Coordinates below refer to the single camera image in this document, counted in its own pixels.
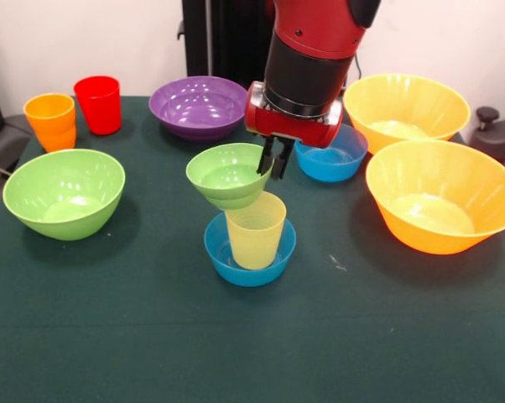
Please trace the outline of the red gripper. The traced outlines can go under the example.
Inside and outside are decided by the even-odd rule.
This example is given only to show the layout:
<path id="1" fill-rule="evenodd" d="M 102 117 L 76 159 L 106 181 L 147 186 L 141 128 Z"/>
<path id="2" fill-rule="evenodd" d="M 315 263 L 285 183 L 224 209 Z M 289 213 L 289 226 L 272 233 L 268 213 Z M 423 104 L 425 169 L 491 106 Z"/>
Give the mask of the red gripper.
<path id="1" fill-rule="evenodd" d="M 263 94 L 263 88 L 264 83 L 260 81 L 254 81 L 248 88 L 244 123 L 248 131 L 264 136 L 257 173 L 265 175 L 273 164 L 272 179 L 282 180 L 294 149 L 294 140 L 322 149 L 331 144 L 343 120 L 342 98 L 338 97 L 323 116 L 295 117 L 272 107 Z M 278 141 L 283 145 L 281 153 L 274 161 L 273 136 L 278 137 Z"/>

